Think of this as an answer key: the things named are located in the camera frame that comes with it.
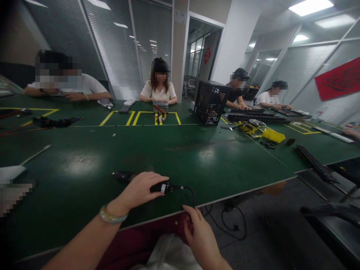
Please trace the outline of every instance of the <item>wire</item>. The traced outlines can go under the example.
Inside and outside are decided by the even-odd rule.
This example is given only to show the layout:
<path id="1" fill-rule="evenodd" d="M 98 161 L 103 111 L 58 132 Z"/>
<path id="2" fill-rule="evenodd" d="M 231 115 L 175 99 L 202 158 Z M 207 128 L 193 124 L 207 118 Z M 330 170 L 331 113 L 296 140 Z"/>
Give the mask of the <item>wire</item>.
<path id="1" fill-rule="evenodd" d="M 216 223 L 214 217 L 213 217 L 213 216 L 211 215 L 211 213 L 210 213 L 211 210 L 212 210 L 212 208 L 211 208 L 210 211 L 209 211 L 209 210 L 207 209 L 207 207 L 205 206 L 205 209 L 206 209 L 206 211 L 208 211 L 208 214 L 209 214 L 209 216 L 211 217 L 211 219 L 214 221 L 215 225 L 216 225 L 221 231 L 223 231 L 223 232 L 226 233 L 227 235 L 235 238 L 235 239 L 238 240 L 238 241 L 243 241 L 243 240 L 245 240 L 245 238 L 246 238 L 247 235 L 248 235 L 248 227 L 246 226 L 246 220 L 245 220 L 244 214 L 243 214 L 243 212 L 240 210 L 240 208 L 234 207 L 234 209 L 237 209 L 237 210 L 240 211 L 240 213 L 241 213 L 241 215 L 243 216 L 243 219 L 244 219 L 244 235 L 243 235 L 242 237 L 240 237 L 240 238 L 232 235 L 232 234 L 229 233 L 229 232 L 227 232 L 226 230 L 224 230 L 223 228 L 221 228 L 221 227 Z M 226 207 L 224 207 L 223 211 L 221 212 L 221 221 L 222 221 L 222 223 L 224 224 L 224 226 L 226 227 L 226 229 L 228 229 L 229 231 L 239 231 L 239 230 L 240 230 L 239 226 L 234 226 L 234 229 L 230 229 L 230 228 L 225 224 L 225 222 L 224 222 L 224 217 L 223 217 L 225 211 L 227 212 L 227 208 L 226 208 Z"/>

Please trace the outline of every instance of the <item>red banner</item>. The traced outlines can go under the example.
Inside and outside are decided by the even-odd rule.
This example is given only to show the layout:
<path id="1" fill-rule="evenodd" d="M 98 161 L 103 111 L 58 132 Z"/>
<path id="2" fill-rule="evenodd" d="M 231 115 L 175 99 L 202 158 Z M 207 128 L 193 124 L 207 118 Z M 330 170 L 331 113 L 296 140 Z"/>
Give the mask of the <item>red banner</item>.
<path id="1" fill-rule="evenodd" d="M 210 47 L 207 48 L 205 54 L 204 54 L 204 61 L 205 61 L 205 64 L 207 63 L 207 61 L 209 60 L 211 56 L 211 52 L 210 52 Z"/>
<path id="2" fill-rule="evenodd" d="M 322 101 L 360 91 L 360 57 L 315 77 Z"/>

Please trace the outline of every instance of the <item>wrist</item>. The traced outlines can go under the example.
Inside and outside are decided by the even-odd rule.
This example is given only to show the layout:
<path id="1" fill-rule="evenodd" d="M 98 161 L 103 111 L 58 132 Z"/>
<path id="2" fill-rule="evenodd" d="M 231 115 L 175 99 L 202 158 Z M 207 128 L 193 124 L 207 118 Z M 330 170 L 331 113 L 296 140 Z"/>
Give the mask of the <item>wrist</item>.
<path id="1" fill-rule="evenodd" d="M 128 208 L 122 198 L 119 196 L 116 199 L 112 200 L 106 207 L 106 211 L 113 216 L 121 217 L 129 213 L 130 208 Z"/>

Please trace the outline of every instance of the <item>bracelet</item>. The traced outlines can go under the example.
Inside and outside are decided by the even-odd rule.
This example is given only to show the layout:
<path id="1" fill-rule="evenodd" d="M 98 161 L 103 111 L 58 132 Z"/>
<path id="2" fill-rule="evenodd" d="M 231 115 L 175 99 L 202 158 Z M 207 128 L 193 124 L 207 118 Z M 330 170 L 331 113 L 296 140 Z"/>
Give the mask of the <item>bracelet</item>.
<path id="1" fill-rule="evenodd" d="M 107 206 L 107 204 L 104 204 L 100 208 L 100 212 L 99 212 L 100 218 L 103 221 L 105 221 L 106 223 L 119 224 L 119 223 L 122 223 L 128 217 L 128 215 L 121 216 L 121 217 L 112 216 L 106 211 L 106 206 Z"/>

